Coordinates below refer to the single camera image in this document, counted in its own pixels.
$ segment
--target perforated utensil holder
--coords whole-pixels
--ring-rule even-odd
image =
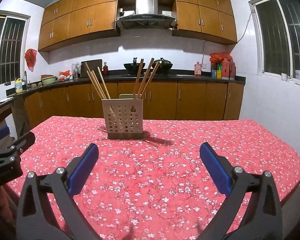
[[[109,139],[143,138],[143,99],[103,99]]]

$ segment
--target metal screw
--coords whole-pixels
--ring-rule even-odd
[[[265,176],[268,177],[268,178],[270,178],[271,177],[271,172],[265,171]]]
[[[235,171],[236,173],[242,173],[242,172],[243,172],[243,168],[241,168],[241,167],[239,167],[239,166],[236,166],[236,167],[234,167],[234,171]]]
[[[28,178],[33,178],[33,176],[34,176],[34,172],[31,171],[31,172],[28,173],[28,176],[27,176],[27,177],[28,177]]]
[[[65,171],[65,168],[60,167],[60,168],[57,168],[56,173],[62,174],[62,173],[64,173],[64,171]]]

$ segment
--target tablecloth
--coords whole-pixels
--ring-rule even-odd
[[[90,143],[99,160],[79,195],[79,209],[103,239],[195,239],[222,205],[199,157],[207,141],[218,155],[247,172],[272,172],[282,200],[300,182],[300,157],[254,121],[144,120],[143,140],[109,140],[104,119],[53,116],[35,127],[35,144],[21,157],[23,176],[10,182],[20,195],[29,171],[37,175],[66,167]],[[62,228],[53,195],[50,203]],[[244,215],[246,194],[230,231]]]

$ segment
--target stainless steel range hood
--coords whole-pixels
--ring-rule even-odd
[[[116,23],[120,29],[168,29],[176,25],[176,19],[158,14],[158,0],[136,0],[135,14],[123,16]]]

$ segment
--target cutting board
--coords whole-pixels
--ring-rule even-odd
[[[96,76],[99,76],[99,71],[98,71],[98,67],[100,68],[100,70],[102,71],[102,59],[95,59],[95,60],[88,60],[88,61],[83,61],[81,62],[81,74],[80,77],[88,77],[87,75],[87,69],[84,65],[84,63],[87,62],[90,70],[94,70],[94,73],[96,74]]]

